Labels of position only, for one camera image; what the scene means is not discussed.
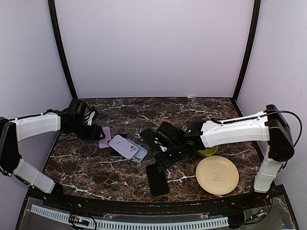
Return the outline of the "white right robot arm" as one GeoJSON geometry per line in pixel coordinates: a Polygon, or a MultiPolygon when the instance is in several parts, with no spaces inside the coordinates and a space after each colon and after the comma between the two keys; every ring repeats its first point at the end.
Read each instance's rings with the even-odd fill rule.
{"type": "Polygon", "coordinates": [[[252,115],[194,122],[186,130],[163,122],[154,132],[153,140],[167,148],[171,161],[224,144],[265,142],[267,150],[254,179],[254,190],[245,196],[245,204],[249,208],[255,208],[263,201],[263,193],[268,192],[273,180],[295,153],[298,142],[293,141],[284,114],[296,115],[269,104],[264,111],[252,115]]]}

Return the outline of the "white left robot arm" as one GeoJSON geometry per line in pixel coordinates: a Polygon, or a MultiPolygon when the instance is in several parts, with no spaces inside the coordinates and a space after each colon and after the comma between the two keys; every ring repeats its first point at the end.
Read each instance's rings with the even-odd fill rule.
{"type": "Polygon", "coordinates": [[[47,110],[22,118],[1,117],[0,171],[49,194],[50,203],[57,209],[65,208],[68,199],[57,191],[61,185],[42,173],[43,163],[59,132],[66,131],[79,139],[93,141],[104,137],[102,127],[94,123],[97,115],[98,111],[91,108],[86,115],[65,109],[47,110]]]}

